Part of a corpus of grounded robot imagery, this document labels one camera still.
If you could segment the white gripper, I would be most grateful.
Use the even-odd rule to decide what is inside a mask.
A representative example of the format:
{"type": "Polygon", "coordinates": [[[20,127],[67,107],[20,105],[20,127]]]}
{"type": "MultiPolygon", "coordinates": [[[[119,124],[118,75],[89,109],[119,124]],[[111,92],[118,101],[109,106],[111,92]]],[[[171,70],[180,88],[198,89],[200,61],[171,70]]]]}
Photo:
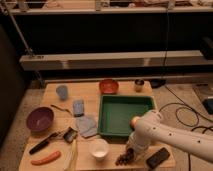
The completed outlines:
{"type": "Polygon", "coordinates": [[[127,144],[126,149],[133,150],[133,160],[137,161],[142,158],[149,148],[149,139],[147,137],[139,137],[136,133],[131,133],[127,144]]]}

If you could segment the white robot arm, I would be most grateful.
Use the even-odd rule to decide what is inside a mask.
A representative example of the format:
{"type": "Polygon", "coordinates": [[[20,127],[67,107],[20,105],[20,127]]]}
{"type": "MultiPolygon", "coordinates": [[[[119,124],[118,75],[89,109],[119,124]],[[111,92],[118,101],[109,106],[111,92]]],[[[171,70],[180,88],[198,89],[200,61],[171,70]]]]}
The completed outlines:
{"type": "Polygon", "coordinates": [[[152,140],[156,140],[213,163],[213,136],[166,126],[162,120],[163,116],[157,110],[135,117],[134,131],[126,148],[132,148],[138,156],[149,148],[152,140]]]}

